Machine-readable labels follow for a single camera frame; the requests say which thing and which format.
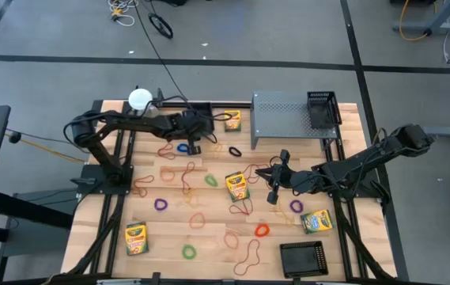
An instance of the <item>blue object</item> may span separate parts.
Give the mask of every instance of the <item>blue object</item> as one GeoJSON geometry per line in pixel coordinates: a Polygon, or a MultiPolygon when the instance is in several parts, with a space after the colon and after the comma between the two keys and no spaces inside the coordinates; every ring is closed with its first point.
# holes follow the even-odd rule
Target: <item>blue object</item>
{"type": "Polygon", "coordinates": [[[186,143],[181,143],[177,146],[177,151],[187,153],[189,146],[186,143]]]}

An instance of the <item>green rubber band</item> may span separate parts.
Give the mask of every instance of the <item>green rubber band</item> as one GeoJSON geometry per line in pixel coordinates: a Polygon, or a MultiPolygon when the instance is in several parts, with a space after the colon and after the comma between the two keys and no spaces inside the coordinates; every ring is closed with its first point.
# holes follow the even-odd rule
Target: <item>green rubber band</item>
{"type": "Polygon", "coordinates": [[[183,246],[183,257],[187,260],[191,260],[196,257],[196,249],[193,247],[193,245],[184,245],[183,246]],[[190,249],[193,252],[193,254],[191,254],[190,256],[188,256],[186,254],[186,250],[188,250],[188,249],[190,249]]]}
{"type": "Polygon", "coordinates": [[[214,175],[212,175],[212,174],[207,174],[206,175],[206,183],[209,186],[217,187],[217,180],[216,180],[216,178],[214,178],[214,175]]]}

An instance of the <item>yellow crayon box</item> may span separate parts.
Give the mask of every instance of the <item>yellow crayon box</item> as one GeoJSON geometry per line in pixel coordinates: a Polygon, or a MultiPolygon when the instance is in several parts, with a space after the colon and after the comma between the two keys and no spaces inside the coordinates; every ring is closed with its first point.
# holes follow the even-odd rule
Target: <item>yellow crayon box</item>
{"type": "Polygon", "coordinates": [[[240,131],[240,111],[225,110],[225,113],[232,115],[232,119],[225,121],[225,131],[240,131]]]}
{"type": "Polygon", "coordinates": [[[249,198],[248,183],[242,172],[232,173],[225,179],[233,202],[249,198]]]}
{"type": "Polygon", "coordinates": [[[131,256],[149,251],[146,222],[128,225],[124,236],[127,240],[127,255],[131,256]]]}
{"type": "Polygon", "coordinates": [[[301,215],[301,219],[306,234],[329,230],[333,227],[328,210],[319,210],[301,215]]]}

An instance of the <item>concrete floor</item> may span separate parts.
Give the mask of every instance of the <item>concrete floor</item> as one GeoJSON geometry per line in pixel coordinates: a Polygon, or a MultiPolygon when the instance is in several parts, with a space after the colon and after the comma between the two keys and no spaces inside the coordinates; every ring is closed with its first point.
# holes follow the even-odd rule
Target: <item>concrete floor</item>
{"type": "MultiPolygon", "coordinates": [[[[442,59],[443,36],[407,42],[391,30],[401,7],[387,0],[348,0],[348,4],[364,65],[450,68],[442,59]]],[[[172,40],[166,40],[147,28],[161,56],[195,60],[193,65],[169,67],[187,97],[250,100],[253,90],[261,89],[334,90],[340,102],[358,103],[367,127],[339,0],[192,0],[179,8],[154,5],[175,32],[172,40]],[[204,56],[350,68],[202,66],[198,60],[204,56]]],[[[141,13],[146,21],[143,7],[141,13]]],[[[432,7],[410,7],[406,20],[432,16],[432,7]]],[[[0,55],[25,56],[16,62],[0,59],[0,105],[12,107],[10,128],[36,135],[62,138],[62,126],[88,110],[93,100],[126,98],[136,85],[176,93],[160,65],[72,63],[71,59],[28,62],[31,56],[37,56],[30,59],[35,61],[156,58],[139,23],[125,28],[110,22],[105,1],[14,0],[0,20],[0,55]]],[[[365,79],[377,126],[388,131],[405,123],[450,127],[450,74],[365,72],[365,79]]],[[[65,145],[44,145],[85,158],[65,145]]],[[[69,179],[80,169],[79,164],[30,146],[5,142],[0,153],[0,191],[68,188],[69,179]]],[[[438,139],[419,158],[389,162],[387,170],[410,280],[450,284],[450,139],[438,139]]],[[[49,276],[59,270],[61,259],[62,252],[16,257],[9,263],[6,279],[49,276]]]]}

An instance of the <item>wooden tabletop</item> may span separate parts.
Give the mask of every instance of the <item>wooden tabletop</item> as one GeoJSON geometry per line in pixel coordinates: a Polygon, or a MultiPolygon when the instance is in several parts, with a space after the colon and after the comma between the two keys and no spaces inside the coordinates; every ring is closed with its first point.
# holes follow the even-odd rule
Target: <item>wooden tabletop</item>
{"type": "MultiPolygon", "coordinates": [[[[122,105],[123,101],[104,101],[102,112],[111,109],[120,112],[122,105]]],[[[356,104],[339,104],[339,108],[342,116],[343,145],[346,156],[349,157],[366,148],[365,137],[356,104]]],[[[214,113],[223,111],[224,109],[214,109],[214,113]]],[[[163,112],[178,112],[178,110],[169,109],[163,112]]],[[[270,158],[279,155],[281,149],[287,149],[290,152],[289,167],[291,169],[296,171],[310,169],[312,165],[325,162],[320,141],[317,139],[260,139],[256,150],[251,150],[248,109],[242,110],[241,132],[225,132],[223,122],[215,122],[215,128],[214,134],[222,145],[221,150],[219,145],[204,139],[200,142],[202,154],[187,156],[177,152],[176,147],[180,142],[173,142],[173,153],[176,155],[173,160],[157,154],[157,151],[166,145],[164,140],[148,133],[137,133],[132,162],[134,179],[153,175],[154,181],[142,185],[147,189],[145,197],[142,198],[133,193],[133,185],[132,193],[126,197],[112,276],[150,278],[153,272],[161,272],[161,278],[173,279],[285,279],[282,273],[279,245],[299,241],[322,241],[329,274],[303,279],[345,280],[337,229],[305,234],[299,214],[289,209],[289,203],[295,199],[291,191],[281,188],[280,207],[274,207],[266,201],[270,190],[265,182],[260,180],[258,183],[248,185],[254,206],[253,212],[250,215],[233,215],[229,212],[229,207],[233,203],[226,189],[225,176],[244,171],[251,163],[268,164],[270,158]],[[230,146],[239,149],[242,157],[231,156],[228,152],[230,146]],[[195,163],[195,170],[185,176],[185,181],[196,189],[192,192],[194,195],[191,200],[182,193],[181,176],[188,162],[195,163]],[[175,178],[168,182],[163,181],[160,176],[162,169],[174,171],[175,178]],[[216,188],[204,181],[208,173],[212,173],[217,178],[216,188]],[[156,211],[153,206],[156,198],[167,200],[168,208],[164,211],[156,211]],[[189,225],[189,220],[195,213],[202,213],[205,217],[206,223],[202,228],[192,229],[189,225]],[[258,238],[254,232],[262,221],[268,223],[270,233],[266,237],[258,238]],[[146,222],[149,252],[128,256],[124,230],[128,224],[134,222],[146,222]],[[227,233],[237,235],[237,249],[230,249],[225,244],[224,238],[227,233]],[[248,243],[255,238],[260,243],[259,264],[251,266],[245,275],[235,274],[233,270],[235,265],[246,258],[248,243]],[[181,252],[185,244],[196,248],[195,259],[183,258],[181,252]]],[[[128,135],[126,132],[123,153],[126,151],[128,135]]],[[[115,136],[116,133],[113,132],[103,141],[109,152],[112,152],[114,148],[115,136]]],[[[96,163],[94,158],[90,158],[89,162],[96,163]]],[[[163,173],[163,178],[167,180],[171,178],[171,174],[163,173]]],[[[333,202],[326,194],[301,195],[297,199],[304,203],[304,213],[328,209],[331,215],[335,216],[333,202]]],[[[94,241],[103,200],[103,195],[88,195],[79,205],[66,247],[62,272],[67,272],[75,266],[94,241]]],[[[355,199],[355,204],[363,242],[383,269],[396,276],[381,206],[374,199],[365,198],[355,199]]],[[[115,198],[112,199],[110,212],[114,205],[115,198]]],[[[199,217],[195,219],[195,222],[196,226],[200,225],[199,217]]],[[[235,247],[234,237],[228,235],[226,238],[226,241],[235,247]]],[[[100,257],[99,272],[104,271],[108,239],[104,243],[104,250],[100,257]]],[[[358,276],[353,246],[350,248],[354,275],[358,276]]],[[[237,273],[244,273],[248,264],[257,263],[255,249],[256,245],[252,244],[248,260],[237,266],[237,273]]]]}

